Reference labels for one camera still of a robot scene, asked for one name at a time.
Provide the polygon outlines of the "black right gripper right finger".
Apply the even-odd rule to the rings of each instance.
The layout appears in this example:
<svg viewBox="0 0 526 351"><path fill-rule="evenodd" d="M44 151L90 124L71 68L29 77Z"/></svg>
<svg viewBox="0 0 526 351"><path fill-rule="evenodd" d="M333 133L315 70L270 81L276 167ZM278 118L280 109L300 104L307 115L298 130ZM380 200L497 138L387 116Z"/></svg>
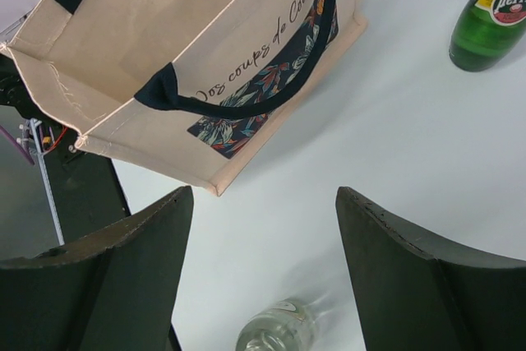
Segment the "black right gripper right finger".
<svg viewBox="0 0 526 351"><path fill-rule="evenodd" d="M335 206L367 349L524 349L524 261L442 237L350 187Z"/></svg>

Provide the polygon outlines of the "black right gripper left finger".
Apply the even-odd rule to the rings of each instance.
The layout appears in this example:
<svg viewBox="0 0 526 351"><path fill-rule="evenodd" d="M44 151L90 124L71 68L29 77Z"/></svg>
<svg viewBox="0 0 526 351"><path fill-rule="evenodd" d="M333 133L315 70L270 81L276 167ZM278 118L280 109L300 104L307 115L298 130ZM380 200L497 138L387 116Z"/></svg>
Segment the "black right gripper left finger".
<svg viewBox="0 0 526 351"><path fill-rule="evenodd" d="M193 208L180 187L74 242L2 261L2 349L180 349L172 314Z"/></svg>

